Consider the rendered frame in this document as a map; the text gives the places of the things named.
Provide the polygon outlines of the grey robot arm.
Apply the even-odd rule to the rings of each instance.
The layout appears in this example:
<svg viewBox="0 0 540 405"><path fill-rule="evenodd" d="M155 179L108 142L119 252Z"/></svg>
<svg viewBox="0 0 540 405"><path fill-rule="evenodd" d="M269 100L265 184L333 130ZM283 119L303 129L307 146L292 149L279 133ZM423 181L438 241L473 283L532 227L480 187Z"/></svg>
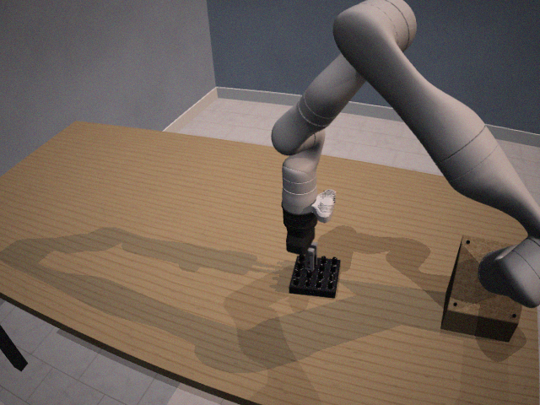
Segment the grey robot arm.
<svg viewBox="0 0 540 405"><path fill-rule="evenodd" d="M404 56L416 31L413 10L403 0L366 0L336 17L333 36L341 54L272 129L273 147L289 156L282 166L283 188L296 194L316 188L325 128L367 81L454 190L525 228L528 237L519 245L482 259L478 278L489 292L535 308L540 305L540 207L482 119L428 82Z"/></svg>

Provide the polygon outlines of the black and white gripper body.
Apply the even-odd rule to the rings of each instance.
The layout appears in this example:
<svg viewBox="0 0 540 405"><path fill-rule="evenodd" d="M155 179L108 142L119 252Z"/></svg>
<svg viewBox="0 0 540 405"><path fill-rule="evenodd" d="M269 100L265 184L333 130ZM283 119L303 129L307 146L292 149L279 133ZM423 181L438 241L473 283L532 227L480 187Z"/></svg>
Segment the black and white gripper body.
<svg viewBox="0 0 540 405"><path fill-rule="evenodd" d="M322 223L331 220L336 192L328 189L318 194L316 187L311 192L296 194L283 187L282 199L283 224L287 228L286 250L304 255L315 239L317 220Z"/></svg>

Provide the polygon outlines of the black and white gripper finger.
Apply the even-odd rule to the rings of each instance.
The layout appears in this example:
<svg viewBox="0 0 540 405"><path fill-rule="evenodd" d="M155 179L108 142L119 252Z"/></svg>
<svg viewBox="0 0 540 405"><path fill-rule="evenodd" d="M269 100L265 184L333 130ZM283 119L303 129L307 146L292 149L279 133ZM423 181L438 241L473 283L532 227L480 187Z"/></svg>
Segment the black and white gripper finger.
<svg viewBox="0 0 540 405"><path fill-rule="evenodd" d="M311 271L315 269L315 249L310 247L305 254L305 269Z"/></svg>
<svg viewBox="0 0 540 405"><path fill-rule="evenodd" d="M318 243L312 241L310 248L315 249L315 266L317 265L317 246L318 246Z"/></svg>

